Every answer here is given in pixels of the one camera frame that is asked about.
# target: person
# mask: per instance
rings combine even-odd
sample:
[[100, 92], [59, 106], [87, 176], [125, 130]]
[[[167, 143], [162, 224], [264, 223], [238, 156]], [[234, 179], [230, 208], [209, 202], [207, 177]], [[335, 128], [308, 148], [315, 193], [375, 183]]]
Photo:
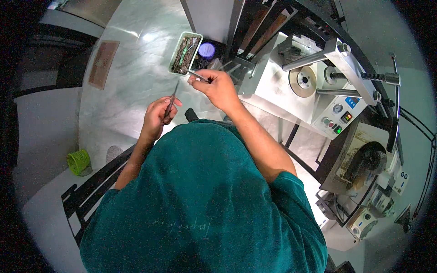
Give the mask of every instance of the person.
[[291, 158], [241, 104], [225, 72], [198, 74], [212, 83], [191, 76], [189, 84], [232, 122], [200, 119], [160, 138], [177, 108], [165, 117], [169, 97], [151, 103], [115, 188], [84, 232], [85, 268], [324, 272], [325, 239]]

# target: marble floor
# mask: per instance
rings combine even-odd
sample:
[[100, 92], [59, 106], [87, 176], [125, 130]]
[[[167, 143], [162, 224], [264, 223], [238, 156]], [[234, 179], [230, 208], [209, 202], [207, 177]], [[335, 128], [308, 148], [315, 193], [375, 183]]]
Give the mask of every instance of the marble floor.
[[[191, 31], [179, 0], [123, 0], [110, 19], [99, 42], [96, 43], [83, 81], [79, 113], [79, 146], [90, 155], [94, 171], [106, 164], [109, 147], [126, 150], [136, 143], [147, 106], [154, 100], [170, 95], [178, 80], [176, 96], [183, 103], [164, 133], [178, 124], [187, 123], [184, 112], [193, 108], [199, 118], [222, 120], [224, 113], [213, 106], [207, 97], [187, 84], [187, 77], [168, 73], [173, 50], [180, 34]], [[120, 41], [109, 70], [104, 90], [90, 86], [87, 81], [92, 62], [102, 40]], [[244, 104], [252, 115], [278, 141], [286, 142], [294, 124], [261, 109]], [[302, 142], [308, 142], [308, 132], [300, 128]], [[323, 145], [317, 139], [305, 148], [293, 142], [291, 149], [306, 162], [314, 162]], [[315, 206], [319, 184], [302, 167], [296, 167], [305, 185], [317, 222], [325, 220]]]

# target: left hand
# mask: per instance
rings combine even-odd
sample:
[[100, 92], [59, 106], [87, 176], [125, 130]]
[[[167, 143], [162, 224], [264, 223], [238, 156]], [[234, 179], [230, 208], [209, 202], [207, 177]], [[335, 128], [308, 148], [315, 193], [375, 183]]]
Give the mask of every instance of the left hand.
[[176, 116], [177, 109], [174, 105], [182, 106], [182, 103], [177, 98], [174, 99], [174, 104], [171, 107], [170, 113], [164, 117], [165, 110], [170, 104], [170, 96], [165, 96], [152, 102], [144, 115], [144, 124], [141, 129], [140, 139], [158, 140], [163, 132], [164, 125], [168, 125]]

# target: right hand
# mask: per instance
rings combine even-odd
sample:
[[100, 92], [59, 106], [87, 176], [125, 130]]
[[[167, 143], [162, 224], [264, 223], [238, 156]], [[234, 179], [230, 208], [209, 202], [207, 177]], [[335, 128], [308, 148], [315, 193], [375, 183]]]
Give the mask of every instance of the right hand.
[[196, 80], [195, 75], [190, 76], [188, 83], [194, 89], [205, 94], [215, 107], [229, 115], [230, 111], [243, 106], [237, 96], [231, 77], [226, 72], [202, 69], [196, 73], [206, 79], [210, 78], [211, 84]]

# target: control panel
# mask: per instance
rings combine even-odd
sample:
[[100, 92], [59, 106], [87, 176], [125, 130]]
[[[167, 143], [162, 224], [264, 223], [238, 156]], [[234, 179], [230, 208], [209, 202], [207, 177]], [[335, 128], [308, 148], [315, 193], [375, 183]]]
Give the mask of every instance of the control panel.
[[334, 97], [327, 104], [318, 104], [316, 113], [320, 113], [317, 117], [314, 116], [312, 126], [315, 127], [322, 135], [329, 139], [334, 139], [338, 136], [352, 120], [354, 120], [367, 106], [364, 100], [353, 97]]

